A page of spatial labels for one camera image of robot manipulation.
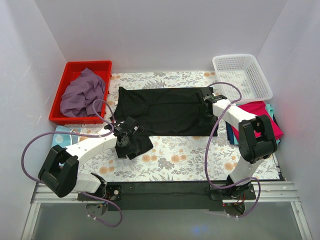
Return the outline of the black t shirt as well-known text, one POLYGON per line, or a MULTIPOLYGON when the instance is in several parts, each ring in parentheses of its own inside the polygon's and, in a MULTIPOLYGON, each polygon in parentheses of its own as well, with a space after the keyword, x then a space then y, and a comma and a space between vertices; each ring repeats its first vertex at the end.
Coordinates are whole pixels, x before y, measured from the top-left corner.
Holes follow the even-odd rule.
POLYGON ((200 126, 200 87, 118 89, 116 122, 127 117, 137 121, 142 130, 136 136, 139 155, 153 148, 150 136, 208 137, 211 126, 200 126))

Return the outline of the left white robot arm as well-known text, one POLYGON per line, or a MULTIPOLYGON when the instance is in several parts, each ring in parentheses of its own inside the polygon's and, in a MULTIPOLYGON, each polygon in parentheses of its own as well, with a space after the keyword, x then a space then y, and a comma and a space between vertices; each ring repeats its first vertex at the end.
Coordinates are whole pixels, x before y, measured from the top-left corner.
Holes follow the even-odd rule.
POLYGON ((140 130, 142 127, 137 121, 127 117, 123 122, 104 126, 96 135, 76 144, 55 145, 44 160, 38 178, 59 198, 75 191, 101 200, 107 194, 107 181, 95 173, 81 173, 79 168, 109 149, 115 149, 119 158, 136 156, 140 151, 136 140, 140 130))

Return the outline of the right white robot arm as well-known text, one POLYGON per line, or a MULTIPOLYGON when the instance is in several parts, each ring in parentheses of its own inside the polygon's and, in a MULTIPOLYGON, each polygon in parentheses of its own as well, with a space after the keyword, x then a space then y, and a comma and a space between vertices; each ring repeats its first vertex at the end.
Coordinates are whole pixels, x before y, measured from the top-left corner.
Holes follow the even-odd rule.
POLYGON ((266 114, 249 113, 226 96, 214 95, 209 87, 198 90, 196 96, 200 102, 201 124, 212 127, 210 139, 213 138, 221 120, 238 131, 240 158, 227 176, 226 183, 221 186, 214 184, 209 174, 205 173, 212 194, 237 199, 249 190, 259 165, 278 149, 272 122, 266 114))

